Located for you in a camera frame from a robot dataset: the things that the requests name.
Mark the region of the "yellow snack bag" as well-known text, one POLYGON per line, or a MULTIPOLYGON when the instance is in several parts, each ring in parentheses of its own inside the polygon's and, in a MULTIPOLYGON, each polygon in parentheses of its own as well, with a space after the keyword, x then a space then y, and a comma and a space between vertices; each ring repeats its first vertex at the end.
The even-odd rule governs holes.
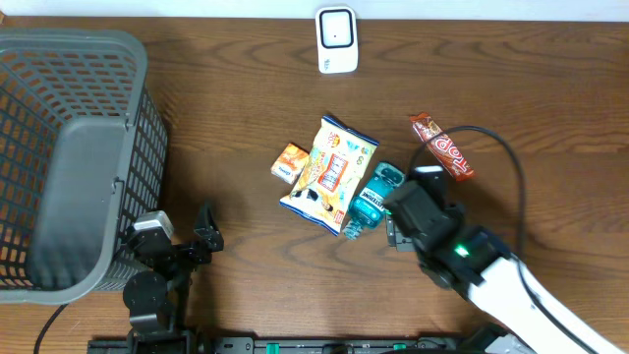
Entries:
POLYGON ((279 204, 337 236, 379 142, 325 115, 309 160, 279 204))

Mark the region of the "red brown chocolate bar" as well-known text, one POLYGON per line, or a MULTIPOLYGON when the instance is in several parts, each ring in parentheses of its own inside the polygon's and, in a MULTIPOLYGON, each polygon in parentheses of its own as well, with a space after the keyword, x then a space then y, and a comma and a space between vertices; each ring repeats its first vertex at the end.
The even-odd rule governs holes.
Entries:
POLYGON ((428 142, 429 151, 437 158, 445 170, 457 181, 471 179, 476 172, 450 137, 442 133, 441 128, 430 115, 422 112, 410 116, 409 120, 420 140, 428 142))

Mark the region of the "teal mouthwash bottle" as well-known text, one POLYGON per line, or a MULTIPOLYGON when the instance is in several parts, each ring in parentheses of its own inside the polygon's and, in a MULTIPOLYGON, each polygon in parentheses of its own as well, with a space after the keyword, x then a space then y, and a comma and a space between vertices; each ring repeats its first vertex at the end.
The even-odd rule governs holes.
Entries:
POLYGON ((365 229, 376 229, 386 215, 384 199, 405 180, 405 174, 388 162, 380 162, 365 187, 349 206, 345 237, 356 240, 365 229))

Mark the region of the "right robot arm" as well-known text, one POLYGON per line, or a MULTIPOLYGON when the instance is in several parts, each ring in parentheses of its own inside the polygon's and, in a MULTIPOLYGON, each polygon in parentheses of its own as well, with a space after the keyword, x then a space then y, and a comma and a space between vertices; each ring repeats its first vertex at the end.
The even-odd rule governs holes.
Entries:
POLYGON ((621 349, 553 297, 490 230, 479 225, 441 229, 425 246, 386 216, 387 236, 417 254, 420 270, 498 320, 536 353, 619 353, 621 349))

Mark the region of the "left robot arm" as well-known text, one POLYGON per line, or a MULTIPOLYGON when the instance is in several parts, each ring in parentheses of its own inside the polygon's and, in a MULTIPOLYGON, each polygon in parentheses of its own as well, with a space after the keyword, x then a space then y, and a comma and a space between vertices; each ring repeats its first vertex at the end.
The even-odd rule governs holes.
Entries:
POLYGON ((186 326, 192 274, 224 248, 210 204, 201 206, 194 224, 197 238, 172 242, 174 227, 163 210, 140 216, 128 228, 125 246, 147 269, 133 275, 123 290, 132 330, 131 353, 209 353, 211 345, 186 326))

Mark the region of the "small orange snack packet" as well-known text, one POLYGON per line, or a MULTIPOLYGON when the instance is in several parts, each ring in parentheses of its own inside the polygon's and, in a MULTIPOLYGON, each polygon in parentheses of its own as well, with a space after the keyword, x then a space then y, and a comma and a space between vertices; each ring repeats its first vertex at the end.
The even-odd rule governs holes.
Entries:
POLYGON ((294 184, 303 172, 309 157, 304 149, 290 143, 271 165, 270 172, 282 181, 294 184))

